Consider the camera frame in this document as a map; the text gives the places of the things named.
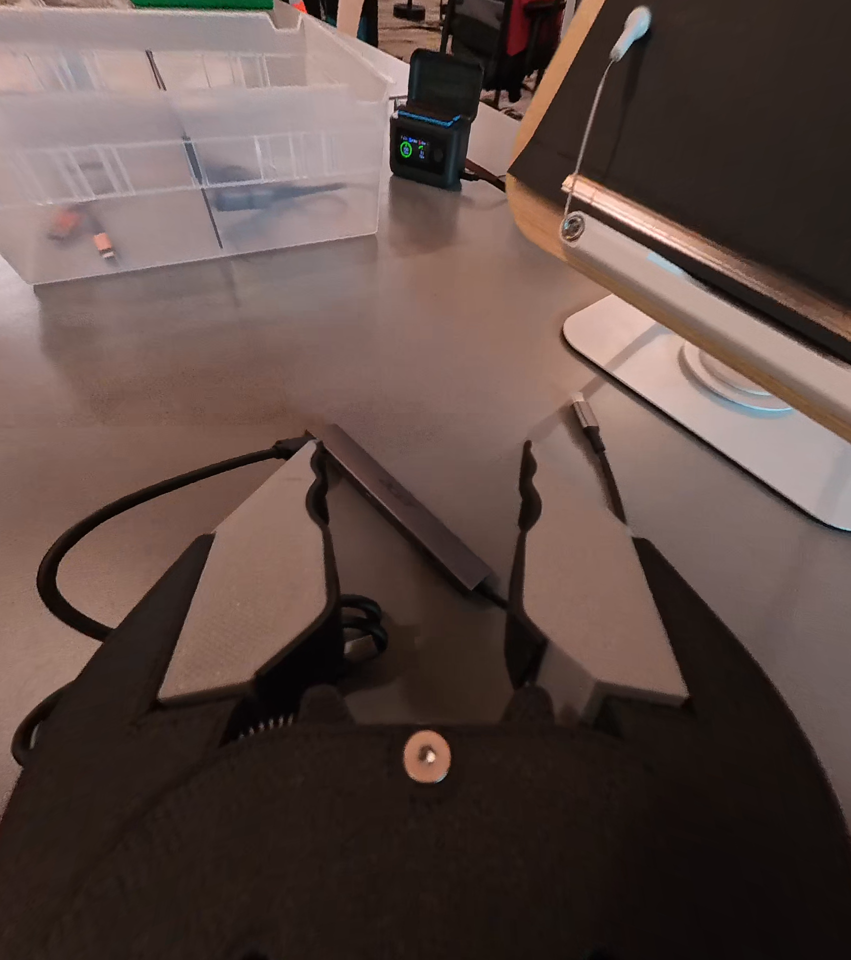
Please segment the clear plastic storage box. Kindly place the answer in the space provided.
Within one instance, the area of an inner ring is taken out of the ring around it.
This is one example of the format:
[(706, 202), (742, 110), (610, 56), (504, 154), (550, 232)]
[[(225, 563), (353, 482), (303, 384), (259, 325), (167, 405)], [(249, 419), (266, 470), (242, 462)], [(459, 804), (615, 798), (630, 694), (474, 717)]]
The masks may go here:
[(375, 234), (393, 91), (284, 4), (0, 6), (0, 258), (41, 285)]

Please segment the computer monitor with white stand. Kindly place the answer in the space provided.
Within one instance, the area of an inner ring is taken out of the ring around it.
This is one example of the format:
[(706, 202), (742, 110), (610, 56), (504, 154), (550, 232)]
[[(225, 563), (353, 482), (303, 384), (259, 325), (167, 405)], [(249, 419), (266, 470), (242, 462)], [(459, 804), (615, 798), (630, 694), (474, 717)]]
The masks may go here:
[(581, 2), (507, 174), (566, 345), (851, 533), (851, 2)]

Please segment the slim grey usb hub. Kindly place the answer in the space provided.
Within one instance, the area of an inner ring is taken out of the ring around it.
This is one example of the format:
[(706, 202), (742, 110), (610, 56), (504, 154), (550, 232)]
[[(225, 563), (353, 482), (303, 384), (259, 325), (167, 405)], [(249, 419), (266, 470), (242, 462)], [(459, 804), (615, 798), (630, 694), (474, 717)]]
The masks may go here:
[(336, 424), (324, 426), (313, 437), (371, 506), (463, 593), (506, 608), (492, 583), (491, 567), (364, 447)]

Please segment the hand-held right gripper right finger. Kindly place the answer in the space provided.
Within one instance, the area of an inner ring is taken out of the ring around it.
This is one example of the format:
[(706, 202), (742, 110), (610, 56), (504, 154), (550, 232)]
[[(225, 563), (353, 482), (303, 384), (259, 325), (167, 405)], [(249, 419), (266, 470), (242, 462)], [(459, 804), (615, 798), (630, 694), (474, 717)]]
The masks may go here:
[(506, 614), (515, 689), (555, 716), (598, 716), (609, 697), (678, 709), (689, 690), (626, 524), (528, 440)]

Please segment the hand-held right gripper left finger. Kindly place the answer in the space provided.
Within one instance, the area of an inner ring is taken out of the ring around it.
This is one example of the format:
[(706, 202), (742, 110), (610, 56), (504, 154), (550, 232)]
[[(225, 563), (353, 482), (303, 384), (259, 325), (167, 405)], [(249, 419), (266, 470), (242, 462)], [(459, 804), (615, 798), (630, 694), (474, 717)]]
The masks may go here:
[(213, 531), (157, 691), (183, 705), (329, 683), (344, 663), (324, 449), (307, 440)]

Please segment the black charging case with screen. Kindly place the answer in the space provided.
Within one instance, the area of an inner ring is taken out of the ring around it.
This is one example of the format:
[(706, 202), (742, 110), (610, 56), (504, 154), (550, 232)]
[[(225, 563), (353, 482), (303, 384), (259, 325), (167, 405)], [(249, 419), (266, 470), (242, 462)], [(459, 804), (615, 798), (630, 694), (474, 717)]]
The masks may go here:
[(483, 77), (480, 64), (436, 51), (413, 51), (407, 95), (389, 123), (394, 176), (445, 191), (461, 190)]

